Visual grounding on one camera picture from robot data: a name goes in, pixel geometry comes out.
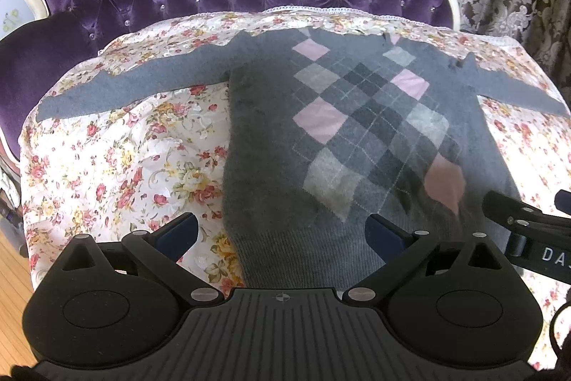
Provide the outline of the grey argyle sweater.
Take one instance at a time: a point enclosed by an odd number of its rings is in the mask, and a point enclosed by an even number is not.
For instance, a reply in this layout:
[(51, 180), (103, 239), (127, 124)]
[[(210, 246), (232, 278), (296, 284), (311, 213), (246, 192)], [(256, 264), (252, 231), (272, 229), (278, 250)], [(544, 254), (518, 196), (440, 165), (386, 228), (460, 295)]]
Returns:
[(488, 190), (515, 194), (495, 142), (510, 108), (567, 116), (545, 91), (425, 41), (287, 29), (94, 76), (38, 106), (40, 129), (88, 148), (69, 171), (90, 219), (199, 219), (187, 267), (215, 285), (345, 287), (378, 260), (381, 214), (445, 236), (488, 227)]

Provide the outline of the floral bed sheet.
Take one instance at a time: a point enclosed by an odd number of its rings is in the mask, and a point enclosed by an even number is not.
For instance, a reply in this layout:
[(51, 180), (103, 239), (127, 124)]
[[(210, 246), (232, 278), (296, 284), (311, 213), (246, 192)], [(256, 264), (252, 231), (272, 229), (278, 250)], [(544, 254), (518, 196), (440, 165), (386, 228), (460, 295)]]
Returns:
[(67, 67), (20, 136), (16, 379), (570, 374), (570, 110), (509, 39), (333, 9), (193, 15)]

